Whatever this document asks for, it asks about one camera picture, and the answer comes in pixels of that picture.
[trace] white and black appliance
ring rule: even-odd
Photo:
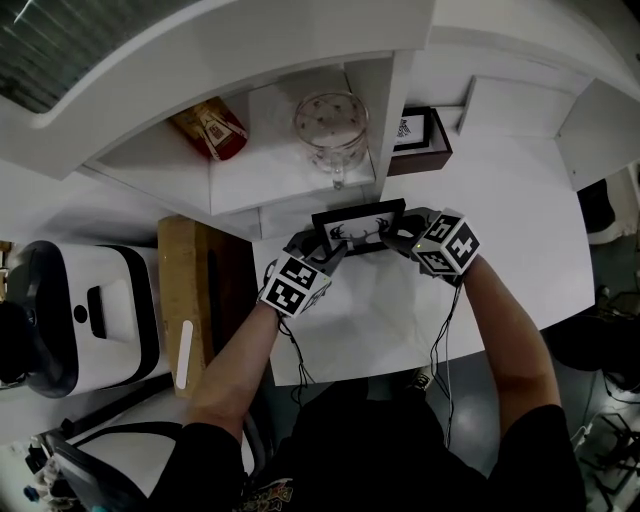
[[[0,304],[0,380],[59,398],[169,371],[157,251],[38,241]]]

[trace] glass handle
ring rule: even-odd
[[[333,176],[333,188],[340,190],[344,187],[344,163],[340,155],[331,156],[331,175]]]

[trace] person's foot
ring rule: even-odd
[[[422,368],[418,368],[415,371],[415,373],[413,374],[413,378],[411,379],[411,384],[409,384],[408,387],[426,391],[433,382],[433,379],[434,375],[431,371],[431,365],[424,366]]]

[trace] red and gold package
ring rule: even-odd
[[[228,160],[247,143],[247,131],[218,97],[183,110],[171,121],[207,158]]]

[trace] deer antler illustration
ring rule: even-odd
[[[331,240],[347,240],[351,242],[354,247],[357,247],[359,245],[366,244],[367,238],[371,235],[381,233],[389,227],[389,221],[381,217],[378,217],[376,219],[376,224],[378,224],[378,229],[376,231],[369,232],[367,230],[363,230],[364,235],[362,236],[353,236],[352,234],[345,236],[344,230],[342,229],[344,224],[340,224],[339,226],[336,226],[335,228],[331,229],[331,231],[329,231],[329,236],[331,237]]]

